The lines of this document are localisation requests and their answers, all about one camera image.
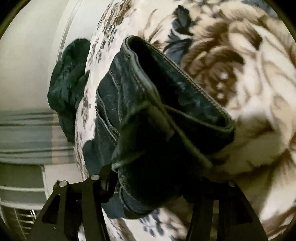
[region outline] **striped fabric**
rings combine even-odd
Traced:
[[[53,110],[0,112],[0,162],[65,164],[75,162],[73,146]]]

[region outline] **denim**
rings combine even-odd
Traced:
[[[145,215],[179,197],[190,176],[212,167],[206,155],[234,138],[224,109],[140,37],[123,41],[96,99],[95,138],[83,156],[90,175],[108,164],[118,173],[120,202],[103,207],[110,218]]]

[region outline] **floral blanket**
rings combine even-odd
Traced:
[[[91,39],[76,118],[75,151],[94,138],[96,89],[122,41],[137,35],[179,64],[236,121],[234,142],[209,157],[209,178],[233,178],[269,237],[296,212],[296,43],[262,0],[114,0]],[[217,234],[216,204],[211,239]],[[192,207],[182,198],[139,220],[109,220],[111,240],[184,240]]]

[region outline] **floral bedsheet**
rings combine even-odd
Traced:
[[[235,141],[211,157],[213,180],[234,178],[272,239],[295,213],[296,44],[262,0],[113,0],[91,39],[75,151],[94,138],[96,89],[122,41],[137,35],[179,64],[236,121]],[[215,204],[211,239],[216,237]],[[112,240],[184,240],[192,206],[182,198],[138,220],[109,220]]]

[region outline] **bolt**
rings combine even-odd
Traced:
[[[67,181],[61,181],[61,182],[59,183],[59,186],[62,188],[62,187],[67,186],[67,184],[68,184]]]
[[[92,179],[93,181],[96,181],[96,180],[98,180],[99,178],[100,178],[99,175],[92,175],[92,176],[91,176],[91,179]]]

